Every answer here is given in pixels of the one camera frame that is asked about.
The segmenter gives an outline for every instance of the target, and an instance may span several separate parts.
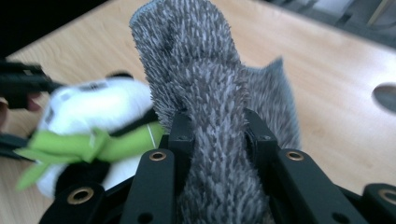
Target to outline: fuzzy fabric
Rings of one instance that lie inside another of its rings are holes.
[[[184,111],[195,134],[178,222],[267,220],[267,199],[245,151],[243,109],[258,112],[282,147],[300,147],[282,62],[269,70],[244,66],[229,24],[206,0],[151,1],[130,26],[160,123],[169,132],[175,113]]]

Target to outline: light wood surface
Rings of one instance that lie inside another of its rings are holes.
[[[128,21],[145,2],[115,0],[10,55],[40,63],[53,79],[73,84],[126,70],[144,79]],[[306,151],[337,185],[361,194],[366,184],[396,185],[396,115],[373,89],[396,83],[396,51],[265,2],[213,0],[231,25],[244,63],[283,57]],[[39,103],[44,105],[48,97]],[[5,131],[26,135],[40,114],[12,112]],[[0,158],[0,223],[37,223],[51,200],[36,188],[15,192],[27,162]]]

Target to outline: plush toy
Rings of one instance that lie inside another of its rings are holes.
[[[208,0],[153,0],[136,11],[130,27],[165,131],[176,112],[191,119],[194,151],[177,197],[178,222],[271,221],[246,151],[244,108],[266,121],[281,148],[300,149],[282,61],[242,64],[229,24]]]
[[[110,189],[134,175],[140,156],[157,148],[163,129],[152,110],[149,87],[126,74],[54,92],[28,148],[37,161],[18,189],[35,182],[48,197],[79,181]]]

